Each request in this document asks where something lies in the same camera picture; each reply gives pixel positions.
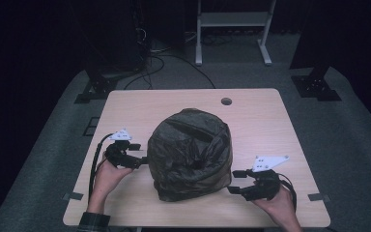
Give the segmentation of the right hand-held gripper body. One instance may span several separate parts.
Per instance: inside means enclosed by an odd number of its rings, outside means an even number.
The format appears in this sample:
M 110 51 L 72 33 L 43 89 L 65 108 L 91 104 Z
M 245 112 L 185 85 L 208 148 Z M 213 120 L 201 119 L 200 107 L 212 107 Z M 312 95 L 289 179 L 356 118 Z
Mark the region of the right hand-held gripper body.
M 254 179 L 254 185 L 240 189 L 246 201 L 266 198 L 273 199 L 279 192 L 281 181 L 272 169 L 289 159 L 288 156 L 257 156 L 250 169 L 246 169 L 247 177 Z

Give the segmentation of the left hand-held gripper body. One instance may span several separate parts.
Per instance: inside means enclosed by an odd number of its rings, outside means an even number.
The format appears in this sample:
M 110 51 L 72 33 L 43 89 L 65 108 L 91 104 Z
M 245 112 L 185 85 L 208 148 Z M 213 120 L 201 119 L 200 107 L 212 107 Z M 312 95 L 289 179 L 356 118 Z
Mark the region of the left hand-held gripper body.
M 111 133 L 107 138 L 112 140 L 113 143 L 106 148 L 104 155 L 114 166 L 137 169 L 141 165 L 141 158 L 127 154 L 127 150 L 130 146 L 129 141 L 131 140 L 131 135 L 126 129 L 121 129 Z

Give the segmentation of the black plastic trash bag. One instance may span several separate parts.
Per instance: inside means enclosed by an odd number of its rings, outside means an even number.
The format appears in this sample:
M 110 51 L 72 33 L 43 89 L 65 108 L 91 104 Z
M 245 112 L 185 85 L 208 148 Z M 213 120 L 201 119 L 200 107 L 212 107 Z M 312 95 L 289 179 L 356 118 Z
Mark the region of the black plastic trash bag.
M 232 181 L 229 127 L 199 109 L 186 108 L 163 120 L 148 140 L 147 158 L 161 201 L 204 196 Z

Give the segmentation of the person's left hand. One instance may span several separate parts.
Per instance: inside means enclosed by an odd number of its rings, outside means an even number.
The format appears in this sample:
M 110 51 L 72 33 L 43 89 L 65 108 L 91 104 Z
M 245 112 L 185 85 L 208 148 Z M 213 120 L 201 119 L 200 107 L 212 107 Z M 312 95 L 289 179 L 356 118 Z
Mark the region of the person's left hand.
M 104 159 L 98 166 L 90 201 L 104 201 L 108 194 L 131 172 L 131 168 L 118 168 L 108 159 Z

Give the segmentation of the person's right hand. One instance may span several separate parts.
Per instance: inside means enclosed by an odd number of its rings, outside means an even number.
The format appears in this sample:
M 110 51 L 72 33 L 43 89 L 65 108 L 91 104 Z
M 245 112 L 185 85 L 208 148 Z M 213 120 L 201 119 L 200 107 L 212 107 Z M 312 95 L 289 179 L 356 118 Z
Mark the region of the person's right hand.
M 257 199 L 252 203 L 265 211 L 279 227 L 288 224 L 300 224 L 296 216 L 290 191 L 283 186 L 272 200 Z

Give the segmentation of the grey tape strip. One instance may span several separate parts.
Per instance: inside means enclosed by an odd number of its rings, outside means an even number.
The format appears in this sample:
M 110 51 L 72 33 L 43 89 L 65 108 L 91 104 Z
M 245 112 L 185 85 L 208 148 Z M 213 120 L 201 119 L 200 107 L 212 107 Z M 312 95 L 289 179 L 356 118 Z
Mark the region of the grey tape strip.
M 62 199 L 66 201 L 72 200 L 81 200 L 83 197 L 82 193 L 77 193 L 77 192 L 66 192 L 63 196 Z
M 323 201 L 325 203 L 328 203 L 330 201 L 330 198 L 326 194 L 321 193 L 312 193 L 308 195 L 308 198 L 310 201 Z

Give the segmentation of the black floor stand base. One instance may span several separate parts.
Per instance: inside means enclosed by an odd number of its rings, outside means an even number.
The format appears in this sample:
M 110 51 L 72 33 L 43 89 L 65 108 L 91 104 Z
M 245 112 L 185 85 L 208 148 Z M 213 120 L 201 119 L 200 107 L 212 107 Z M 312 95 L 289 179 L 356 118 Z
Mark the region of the black floor stand base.
M 107 78 L 100 73 L 100 69 L 91 61 L 85 64 L 85 72 L 89 81 L 83 92 L 78 94 L 75 103 L 89 103 L 91 100 L 105 100 L 109 93 L 115 90 L 117 81 Z
M 315 98 L 319 102 L 340 102 L 337 92 L 325 81 L 329 65 L 316 65 L 309 75 L 293 75 L 291 77 L 302 98 Z

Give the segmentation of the dark equipment cabinet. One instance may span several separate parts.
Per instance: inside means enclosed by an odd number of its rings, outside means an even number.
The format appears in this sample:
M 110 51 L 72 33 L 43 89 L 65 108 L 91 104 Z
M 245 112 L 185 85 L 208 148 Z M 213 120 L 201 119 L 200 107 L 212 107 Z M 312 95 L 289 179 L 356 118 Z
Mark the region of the dark equipment cabinet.
M 144 66 L 143 48 L 138 42 L 132 0 L 87 0 L 84 28 L 104 64 L 124 72 Z

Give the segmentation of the white metal stand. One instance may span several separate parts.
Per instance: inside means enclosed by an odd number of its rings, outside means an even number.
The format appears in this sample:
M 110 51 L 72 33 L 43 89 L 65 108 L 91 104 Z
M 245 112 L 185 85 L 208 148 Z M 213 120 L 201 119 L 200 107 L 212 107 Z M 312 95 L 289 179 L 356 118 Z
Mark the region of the white metal stand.
M 202 29 L 214 27 L 262 27 L 262 38 L 257 41 L 266 66 L 272 64 L 266 42 L 271 28 L 274 8 L 277 0 L 270 0 L 269 9 L 266 12 L 242 12 L 242 13 L 205 13 L 202 11 L 202 0 L 197 1 L 196 20 L 196 46 L 195 64 L 203 64 L 202 56 Z

